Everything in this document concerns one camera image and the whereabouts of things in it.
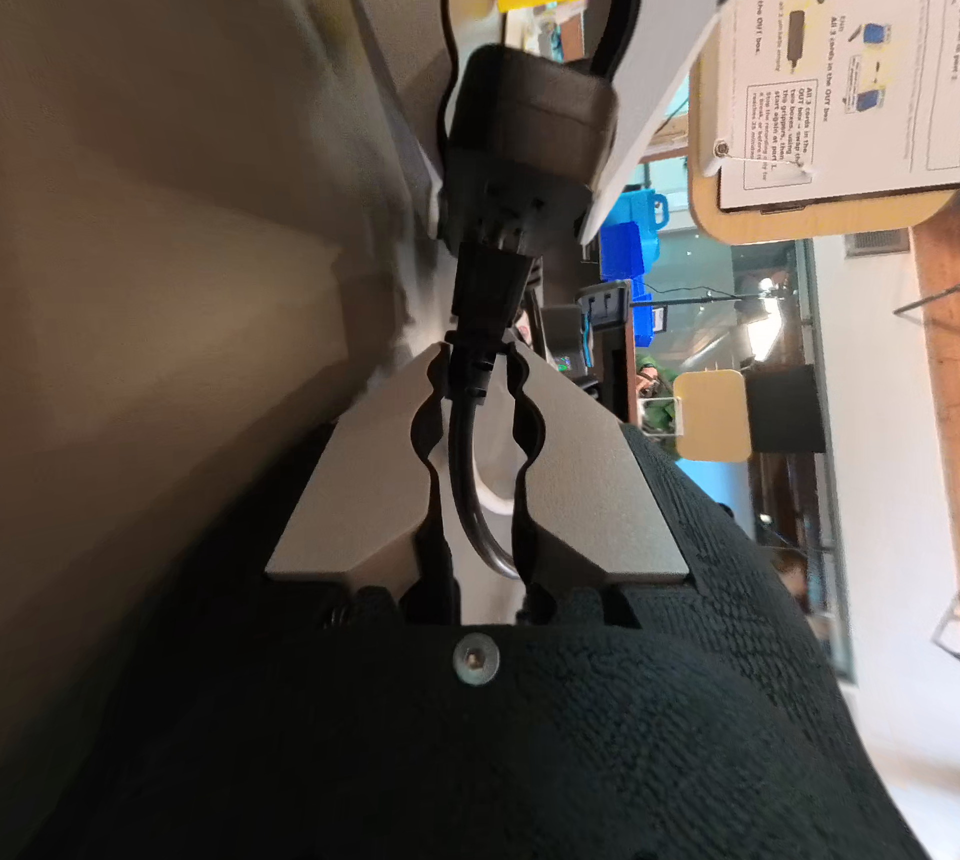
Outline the black square panel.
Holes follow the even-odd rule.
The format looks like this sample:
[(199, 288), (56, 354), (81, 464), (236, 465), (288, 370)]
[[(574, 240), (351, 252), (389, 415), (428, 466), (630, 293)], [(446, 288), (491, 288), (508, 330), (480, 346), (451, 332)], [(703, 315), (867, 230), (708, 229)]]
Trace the black square panel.
[(814, 364), (745, 376), (754, 454), (824, 454), (824, 418)]

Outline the wall vent grille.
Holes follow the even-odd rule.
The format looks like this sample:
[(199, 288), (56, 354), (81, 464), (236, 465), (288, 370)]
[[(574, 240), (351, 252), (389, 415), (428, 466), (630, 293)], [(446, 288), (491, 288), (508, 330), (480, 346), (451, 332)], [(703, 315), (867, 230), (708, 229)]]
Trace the wall vent grille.
[(911, 251), (909, 230), (894, 228), (846, 234), (844, 250), (846, 259), (908, 254)]

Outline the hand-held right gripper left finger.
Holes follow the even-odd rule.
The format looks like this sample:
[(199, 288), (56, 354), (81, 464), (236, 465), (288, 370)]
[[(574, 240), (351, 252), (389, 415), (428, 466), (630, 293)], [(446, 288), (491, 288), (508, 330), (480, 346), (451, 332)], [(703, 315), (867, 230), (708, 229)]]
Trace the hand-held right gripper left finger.
[(266, 564), (278, 582), (387, 590), (415, 623), (458, 624), (440, 478), (450, 347), (437, 342), (337, 420)]

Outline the blue plastic bin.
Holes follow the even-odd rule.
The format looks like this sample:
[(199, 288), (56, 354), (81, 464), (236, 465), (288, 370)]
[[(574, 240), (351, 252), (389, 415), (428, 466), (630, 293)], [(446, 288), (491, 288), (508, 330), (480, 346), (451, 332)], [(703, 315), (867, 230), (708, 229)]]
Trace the blue plastic bin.
[(670, 220), (666, 196), (653, 189), (620, 194), (599, 232), (602, 281), (643, 278), (660, 256), (660, 234)]
[(655, 335), (652, 294), (646, 290), (642, 275), (630, 278), (630, 284), (634, 345), (645, 350), (651, 346)]

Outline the black power strip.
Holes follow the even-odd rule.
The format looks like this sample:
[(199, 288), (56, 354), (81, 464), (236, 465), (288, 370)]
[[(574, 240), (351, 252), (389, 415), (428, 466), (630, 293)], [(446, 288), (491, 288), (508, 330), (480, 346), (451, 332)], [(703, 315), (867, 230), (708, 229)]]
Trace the black power strip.
[(537, 257), (579, 230), (594, 196), (589, 186), (551, 172), (457, 150), (441, 200), (438, 237), (450, 254), (475, 242)]

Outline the dark grey device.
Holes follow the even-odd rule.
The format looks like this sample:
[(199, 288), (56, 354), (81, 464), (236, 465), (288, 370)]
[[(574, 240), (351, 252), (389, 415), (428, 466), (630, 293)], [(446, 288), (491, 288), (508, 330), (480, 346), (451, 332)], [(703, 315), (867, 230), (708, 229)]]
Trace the dark grey device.
[(624, 330), (631, 321), (633, 281), (605, 281), (580, 290), (576, 303), (584, 324), (596, 334)]

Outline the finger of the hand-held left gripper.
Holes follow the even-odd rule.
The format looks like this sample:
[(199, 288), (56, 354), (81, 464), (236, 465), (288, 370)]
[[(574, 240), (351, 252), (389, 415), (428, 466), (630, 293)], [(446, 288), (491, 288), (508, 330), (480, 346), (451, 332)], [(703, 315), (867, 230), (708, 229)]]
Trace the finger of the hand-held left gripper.
[(664, 122), (667, 105), (716, 22), (719, 0), (639, 0), (612, 75), (618, 98), (614, 142), (584, 217), (581, 243), (594, 240)]
[(359, 0), (403, 123), (422, 163), (414, 169), (425, 180), (416, 211), (428, 235), (441, 224), (441, 189), (447, 141), (447, 108), (459, 72), (452, 38), (449, 0)]

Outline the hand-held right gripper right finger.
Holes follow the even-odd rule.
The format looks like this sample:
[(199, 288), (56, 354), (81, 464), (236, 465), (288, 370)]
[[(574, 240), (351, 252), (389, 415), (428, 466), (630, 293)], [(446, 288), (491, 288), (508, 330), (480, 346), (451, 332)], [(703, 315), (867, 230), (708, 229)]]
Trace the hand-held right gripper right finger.
[(579, 590), (678, 588), (690, 566), (617, 417), (526, 346), (507, 353), (515, 480), (511, 553), (523, 617)]

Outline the plain wooden board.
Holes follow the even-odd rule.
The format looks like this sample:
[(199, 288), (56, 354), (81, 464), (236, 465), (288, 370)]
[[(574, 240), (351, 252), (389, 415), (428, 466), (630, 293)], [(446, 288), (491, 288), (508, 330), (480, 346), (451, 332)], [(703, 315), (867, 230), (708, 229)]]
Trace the plain wooden board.
[(733, 369), (687, 371), (673, 384), (678, 457), (740, 464), (752, 455), (746, 382)]

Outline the printed instruction sheet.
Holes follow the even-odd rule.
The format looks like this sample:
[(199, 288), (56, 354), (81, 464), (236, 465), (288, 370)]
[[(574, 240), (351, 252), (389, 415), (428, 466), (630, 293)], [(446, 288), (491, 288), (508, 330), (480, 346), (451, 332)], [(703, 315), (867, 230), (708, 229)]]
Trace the printed instruction sheet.
[(959, 0), (730, 0), (724, 211), (958, 187)]

